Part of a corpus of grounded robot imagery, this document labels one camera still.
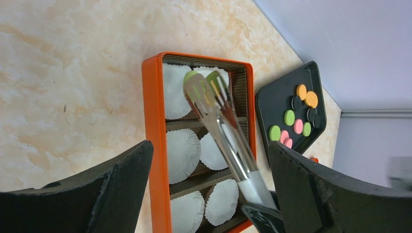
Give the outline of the metal serving tongs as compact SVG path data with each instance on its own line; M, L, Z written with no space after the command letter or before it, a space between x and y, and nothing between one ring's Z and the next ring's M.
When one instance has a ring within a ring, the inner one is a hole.
M205 97L202 101L187 101L222 152L246 200L275 209L274 199L265 185L238 122L231 94L219 78L223 84L206 79Z

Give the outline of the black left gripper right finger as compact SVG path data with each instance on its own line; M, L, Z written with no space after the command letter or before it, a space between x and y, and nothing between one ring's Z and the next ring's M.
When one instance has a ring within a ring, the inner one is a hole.
M279 142L268 159L286 232L411 232L410 191L352 178Z

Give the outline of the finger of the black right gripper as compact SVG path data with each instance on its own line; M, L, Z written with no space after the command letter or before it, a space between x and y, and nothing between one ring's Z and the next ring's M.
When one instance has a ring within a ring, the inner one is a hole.
M259 233L285 233L281 212L258 204L245 203L242 212L253 223Z

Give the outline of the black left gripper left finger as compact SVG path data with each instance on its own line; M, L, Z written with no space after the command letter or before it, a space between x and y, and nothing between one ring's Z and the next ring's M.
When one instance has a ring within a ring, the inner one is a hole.
M3 233L132 233L154 148L144 140L120 155L42 188L0 195Z

